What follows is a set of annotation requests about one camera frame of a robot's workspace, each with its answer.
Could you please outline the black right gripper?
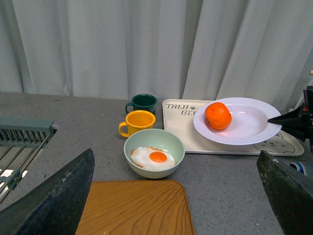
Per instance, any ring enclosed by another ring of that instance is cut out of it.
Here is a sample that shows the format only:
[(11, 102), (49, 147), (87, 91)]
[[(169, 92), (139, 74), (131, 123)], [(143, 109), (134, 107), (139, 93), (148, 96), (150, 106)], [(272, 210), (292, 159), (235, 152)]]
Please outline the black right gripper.
[(301, 141), (309, 140), (313, 151), (313, 87), (304, 90), (304, 102), (295, 110), (268, 119), (269, 123), (282, 125), (282, 130)]

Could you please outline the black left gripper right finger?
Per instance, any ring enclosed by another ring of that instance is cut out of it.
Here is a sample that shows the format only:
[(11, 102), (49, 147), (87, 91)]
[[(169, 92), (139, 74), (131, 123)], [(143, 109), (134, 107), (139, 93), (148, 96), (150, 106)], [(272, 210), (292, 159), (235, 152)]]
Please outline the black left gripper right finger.
[(258, 172), (272, 210), (286, 235), (313, 233), (313, 180), (262, 150)]

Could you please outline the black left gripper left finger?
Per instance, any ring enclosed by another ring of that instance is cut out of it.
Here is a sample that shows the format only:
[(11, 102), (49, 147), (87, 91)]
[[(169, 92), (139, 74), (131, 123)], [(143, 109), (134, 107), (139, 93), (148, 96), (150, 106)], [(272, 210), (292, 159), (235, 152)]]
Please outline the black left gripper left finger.
[(85, 150), (27, 195), (0, 212), (2, 235), (73, 235), (94, 173), (94, 154)]

